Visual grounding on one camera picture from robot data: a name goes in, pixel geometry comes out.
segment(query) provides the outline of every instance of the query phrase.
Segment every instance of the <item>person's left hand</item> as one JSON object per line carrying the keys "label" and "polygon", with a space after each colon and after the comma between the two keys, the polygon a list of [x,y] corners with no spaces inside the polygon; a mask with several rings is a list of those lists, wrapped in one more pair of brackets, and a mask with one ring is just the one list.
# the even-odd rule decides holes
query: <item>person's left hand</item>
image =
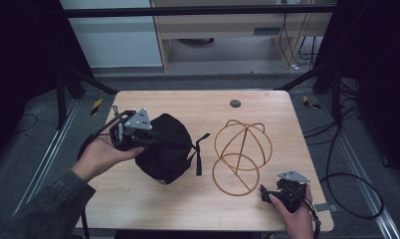
{"label": "person's left hand", "polygon": [[89,182],[115,164],[133,159],[143,151],[143,147],[120,151],[113,147],[108,135],[99,135],[86,147],[79,161],[73,166],[72,172],[83,181]]}

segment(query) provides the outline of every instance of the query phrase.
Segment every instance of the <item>dark gray sleeve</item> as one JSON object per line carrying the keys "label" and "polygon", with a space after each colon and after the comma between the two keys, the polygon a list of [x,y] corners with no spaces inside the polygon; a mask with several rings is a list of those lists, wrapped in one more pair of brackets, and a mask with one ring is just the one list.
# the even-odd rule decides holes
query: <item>dark gray sleeve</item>
{"label": "dark gray sleeve", "polygon": [[69,238],[95,190],[70,170],[0,228],[0,238]]}

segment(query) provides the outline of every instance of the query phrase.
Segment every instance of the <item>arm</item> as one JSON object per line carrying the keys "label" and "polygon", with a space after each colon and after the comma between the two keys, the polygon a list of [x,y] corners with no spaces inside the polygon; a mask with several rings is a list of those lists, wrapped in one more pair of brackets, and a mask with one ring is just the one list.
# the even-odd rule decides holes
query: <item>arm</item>
{"label": "arm", "polygon": [[108,136],[98,136],[71,170],[43,188],[0,228],[0,238],[69,238],[95,194],[87,182],[142,151],[142,147],[116,150]]}
{"label": "arm", "polygon": [[[309,199],[309,202],[312,202],[309,185],[306,187],[305,197]],[[295,213],[290,213],[287,211],[280,199],[272,196],[272,194],[271,200],[281,214],[288,235],[291,239],[312,239],[312,219],[308,208],[305,205],[302,205]]]}

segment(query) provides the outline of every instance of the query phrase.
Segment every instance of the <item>black horizontal bar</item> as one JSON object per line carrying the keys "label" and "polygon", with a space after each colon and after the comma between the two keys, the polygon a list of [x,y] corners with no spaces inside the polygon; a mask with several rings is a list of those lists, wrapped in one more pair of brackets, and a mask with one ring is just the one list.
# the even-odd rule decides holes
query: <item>black horizontal bar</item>
{"label": "black horizontal bar", "polygon": [[73,9],[40,14],[67,18],[334,12],[336,4]]}

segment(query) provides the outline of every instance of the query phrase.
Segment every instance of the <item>bag strap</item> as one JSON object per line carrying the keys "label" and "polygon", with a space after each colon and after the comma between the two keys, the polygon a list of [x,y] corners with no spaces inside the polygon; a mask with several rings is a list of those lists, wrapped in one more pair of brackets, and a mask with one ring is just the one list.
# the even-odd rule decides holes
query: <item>bag strap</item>
{"label": "bag strap", "polygon": [[201,156],[200,156],[200,141],[207,138],[210,135],[210,133],[206,133],[204,134],[202,137],[200,137],[197,141],[196,141],[196,145],[192,145],[194,150],[196,150],[195,152],[193,152],[193,154],[188,158],[188,162],[191,164],[191,160],[194,157],[194,154],[197,153],[197,168],[196,168],[196,175],[197,176],[201,176],[202,174],[202,164],[201,164]]}

